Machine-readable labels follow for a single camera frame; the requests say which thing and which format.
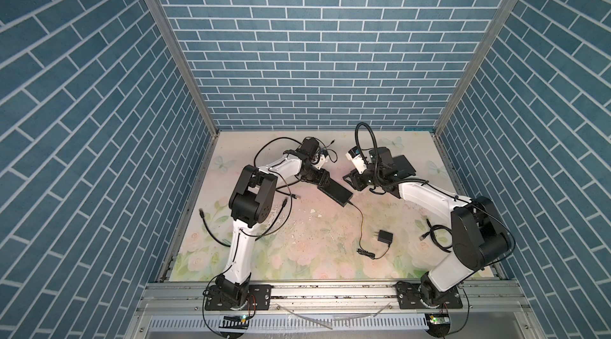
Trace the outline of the black power adapter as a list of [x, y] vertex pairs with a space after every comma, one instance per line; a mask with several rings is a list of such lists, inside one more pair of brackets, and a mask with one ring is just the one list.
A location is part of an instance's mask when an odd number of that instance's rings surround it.
[[360, 236], [359, 236], [359, 240], [358, 240], [358, 248], [356, 250], [357, 254], [360, 255], [360, 256], [367, 257], [367, 258], [369, 258], [371, 260], [382, 259], [389, 252], [389, 250], [391, 248], [391, 245], [393, 243], [393, 240], [394, 240], [394, 235], [391, 232], [388, 232], [388, 231], [385, 231], [385, 230], [380, 230], [377, 233], [377, 236], [376, 236], [377, 240], [380, 243], [387, 245], [386, 250], [380, 256], [377, 256], [372, 251], [368, 251], [368, 250], [364, 249], [363, 246], [362, 246], [362, 240], [363, 240], [363, 235], [364, 235], [364, 213], [362, 212], [362, 210], [359, 207], [357, 207], [355, 204], [353, 204], [353, 202], [349, 201], [348, 204], [350, 206], [352, 206], [353, 208], [355, 208], [359, 212], [359, 214], [361, 215]]

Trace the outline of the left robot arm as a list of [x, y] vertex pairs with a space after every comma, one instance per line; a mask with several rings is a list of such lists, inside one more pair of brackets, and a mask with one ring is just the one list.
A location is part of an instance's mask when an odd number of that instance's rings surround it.
[[328, 161], [327, 147], [317, 138], [306, 137], [298, 148], [284, 151], [280, 159], [243, 168], [228, 204], [233, 224], [227, 269], [216, 278], [216, 286], [225, 293], [248, 289], [252, 254], [259, 237], [255, 230], [272, 210], [278, 181], [290, 188], [288, 179], [295, 177], [318, 186], [329, 177], [323, 169]]

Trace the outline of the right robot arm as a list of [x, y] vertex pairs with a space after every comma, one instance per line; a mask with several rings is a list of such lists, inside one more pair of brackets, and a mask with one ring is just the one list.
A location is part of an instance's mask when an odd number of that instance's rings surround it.
[[436, 267], [423, 275], [422, 291], [447, 292], [481, 269], [501, 262], [515, 248], [511, 232], [487, 197], [450, 194], [421, 178], [374, 180], [369, 173], [358, 170], [343, 179], [358, 191], [377, 186], [450, 221], [452, 247]]

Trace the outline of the flat black router box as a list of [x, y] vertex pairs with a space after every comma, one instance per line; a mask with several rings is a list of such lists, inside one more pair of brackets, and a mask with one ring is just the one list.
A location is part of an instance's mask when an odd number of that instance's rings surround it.
[[383, 162], [382, 178], [388, 181], [399, 181], [416, 175], [416, 169], [404, 155], [392, 157]]

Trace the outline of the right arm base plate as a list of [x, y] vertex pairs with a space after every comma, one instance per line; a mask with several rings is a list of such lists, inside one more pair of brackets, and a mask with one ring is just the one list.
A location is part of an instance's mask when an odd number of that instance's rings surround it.
[[394, 285], [401, 310], [441, 309], [459, 310], [463, 307], [458, 288], [439, 291], [431, 283], [399, 281]]

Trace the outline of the aluminium rail frame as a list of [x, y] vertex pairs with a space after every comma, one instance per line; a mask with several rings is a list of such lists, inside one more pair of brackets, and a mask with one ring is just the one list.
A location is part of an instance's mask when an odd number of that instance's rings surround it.
[[412, 280], [262, 281], [230, 307], [204, 283], [147, 285], [129, 338], [541, 338], [515, 281], [466, 281], [429, 307]]

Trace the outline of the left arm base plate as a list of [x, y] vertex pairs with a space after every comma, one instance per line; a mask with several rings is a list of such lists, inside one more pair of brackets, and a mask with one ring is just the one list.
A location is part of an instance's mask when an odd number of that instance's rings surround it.
[[218, 286], [213, 284], [208, 288], [205, 299], [206, 311], [246, 310], [248, 303], [253, 302], [251, 310], [265, 311], [270, 308], [272, 286], [270, 284], [249, 284]]

